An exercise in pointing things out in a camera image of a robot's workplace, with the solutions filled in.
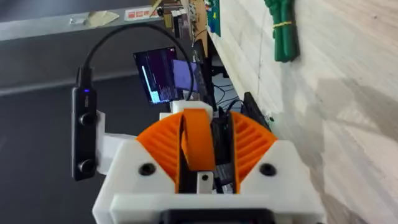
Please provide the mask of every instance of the computer monitor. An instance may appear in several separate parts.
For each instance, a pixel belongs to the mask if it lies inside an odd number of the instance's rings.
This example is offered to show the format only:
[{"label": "computer monitor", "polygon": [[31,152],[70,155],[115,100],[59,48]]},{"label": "computer monitor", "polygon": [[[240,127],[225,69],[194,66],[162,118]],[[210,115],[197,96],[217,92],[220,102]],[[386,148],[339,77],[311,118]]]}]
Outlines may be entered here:
[{"label": "computer monitor", "polygon": [[183,99],[182,90],[174,82],[173,60],[177,59],[174,47],[138,52],[134,58],[150,104]]},{"label": "computer monitor", "polygon": [[[199,66],[196,63],[191,63],[192,70],[194,75],[199,72]],[[174,83],[175,87],[187,90],[191,88],[191,76],[189,74],[188,64],[184,60],[173,60],[173,73],[174,73]],[[198,91],[198,83],[196,79],[194,79],[193,83],[193,91]]]}]

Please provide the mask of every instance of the desk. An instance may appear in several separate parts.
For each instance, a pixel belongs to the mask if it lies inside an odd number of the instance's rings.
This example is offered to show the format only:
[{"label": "desk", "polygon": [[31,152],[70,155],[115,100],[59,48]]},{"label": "desk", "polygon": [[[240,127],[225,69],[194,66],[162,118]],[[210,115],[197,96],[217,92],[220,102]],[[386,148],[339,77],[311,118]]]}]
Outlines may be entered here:
[{"label": "desk", "polygon": [[264,0],[220,1],[211,39],[242,98],[310,169],[329,223],[398,223],[398,2],[297,1],[301,56],[274,62]]}]

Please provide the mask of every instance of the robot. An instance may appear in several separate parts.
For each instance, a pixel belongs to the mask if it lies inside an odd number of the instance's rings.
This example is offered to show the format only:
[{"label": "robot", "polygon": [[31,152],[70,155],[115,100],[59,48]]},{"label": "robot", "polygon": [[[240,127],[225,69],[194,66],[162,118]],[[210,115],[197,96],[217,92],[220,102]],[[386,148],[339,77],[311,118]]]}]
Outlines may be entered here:
[{"label": "robot", "polygon": [[[171,113],[138,136],[105,133],[90,66],[113,35],[151,24],[130,24],[104,36],[88,54],[72,90],[72,177],[106,175],[93,207],[97,224],[326,223],[325,209],[294,145],[255,120],[212,106],[173,101]],[[216,171],[229,164],[231,178]]]}]

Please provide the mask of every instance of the circuit board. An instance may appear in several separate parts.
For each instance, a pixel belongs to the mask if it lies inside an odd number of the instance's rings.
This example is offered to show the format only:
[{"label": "circuit board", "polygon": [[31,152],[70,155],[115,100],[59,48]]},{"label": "circuit board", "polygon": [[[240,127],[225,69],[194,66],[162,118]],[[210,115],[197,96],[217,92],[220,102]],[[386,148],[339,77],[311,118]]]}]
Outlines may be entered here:
[{"label": "circuit board", "polygon": [[207,10],[207,24],[211,32],[216,33],[221,37],[220,24],[220,0],[208,0],[211,4],[211,9]]}]

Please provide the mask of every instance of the wire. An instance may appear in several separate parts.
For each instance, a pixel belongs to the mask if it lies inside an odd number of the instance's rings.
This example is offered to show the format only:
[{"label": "wire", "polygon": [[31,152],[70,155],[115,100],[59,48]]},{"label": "wire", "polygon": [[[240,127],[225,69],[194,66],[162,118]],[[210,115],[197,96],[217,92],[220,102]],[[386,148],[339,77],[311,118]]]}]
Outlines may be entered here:
[{"label": "wire", "polygon": [[106,34],[101,40],[99,40],[99,42],[96,45],[94,45],[94,47],[88,53],[88,55],[86,57],[86,60],[85,60],[85,63],[83,64],[83,69],[84,70],[87,69],[87,68],[90,69],[91,61],[92,61],[92,59],[94,57],[94,54],[111,37],[113,37],[114,35],[122,32],[122,31],[125,31],[127,29],[134,29],[134,28],[139,28],[139,27],[146,27],[146,28],[150,28],[150,29],[153,29],[153,30],[156,30],[156,31],[160,32],[161,34],[163,34],[166,37],[168,37],[178,47],[178,49],[180,49],[182,55],[184,56],[185,61],[188,64],[190,78],[191,78],[191,85],[190,85],[190,89],[189,89],[189,92],[188,92],[188,95],[187,95],[187,100],[189,100],[191,98],[192,92],[193,92],[194,77],[193,77],[193,69],[192,69],[190,60],[188,58],[188,54],[186,53],[186,51],[184,51],[184,49],[182,48],[181,44],[178,42],[178,40],[175,37],[173,37],[171,34],[169,34],[163,28],[160,28],[160,27],[152,25],[152,24],[148,24],[148,23],[128,24],[128,25],[119,27],[119,28],[111,31],[110,33]]},{"label": "wire", "polygon": [[218,88],[219,90],[221,90],[221,91],[223,92],[223,96],[222,96],[221,99],[216,103],[216,105],[218,105],[218,103],[221,102],[221,100],[224,99],[225,94],[226,94],[226,91],[223,90],[223,89],[222,89],[221,87],[219,87],[218,85],[214,85],[214,84],[213,84],[213,86],[216,87],[216,88]]},{"label": "wire", "polygon": [[238,99],[238,96],[237,96],[237,97],[234,97],[234,98],[232,98],[232,99],[224,100],[224,101],[222,101],[222,102],[220,102],[220,103],[217,103],[217,105],[220,105],[220,104],[222,104],[222,103],[225,103],[225,102],[228,102],[228,101],[231,101],[231,100],[235,100],[235,99]]},{"label": "wire", "polygon": [[244,105],[244,101],[243,101],[243,100],[240,100],[240,99],[235,99],[234,101],[232,101],[232,102],[229,104],[228,109],[225,111],[225,114],[224,114],[223,116],[227,116],[227,115],[229,114],[229,112],[231,111],[232,107],[233,107],[233,106],[235,105],[235,103],[237,103],[237,102],[241,102],[243,108],[246,110],[246,106]]},{"label": "wire", "polygon": [[230,85],[223,85],[223,86],[219,86],[219,87],[228,87],[228,86],[233,86],[233,84],[230,84]]},{"label": "wire", "polygon": [[207,31],[207,29],[200,31],[197,35],[195,35],[195,40],[196,40],[196,38],[198,38],[198,36],[199,36],[201,33],[203,33],[204,31]]}]

